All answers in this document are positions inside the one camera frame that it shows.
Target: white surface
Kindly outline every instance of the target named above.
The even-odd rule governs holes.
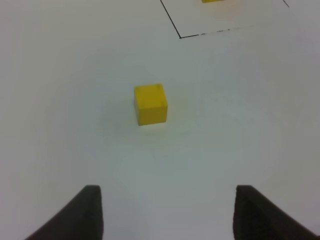
[[[289,11],[283,0],[162,0],[181,37],[277,22]]]
[[[319,57],[290,14],[180,40],[158,0],[0,9],[1,239],[87,184],[108,240],[231,240],[238,184],[319,231]],[[133,87],[157,82],[168,121],[138,127]]]

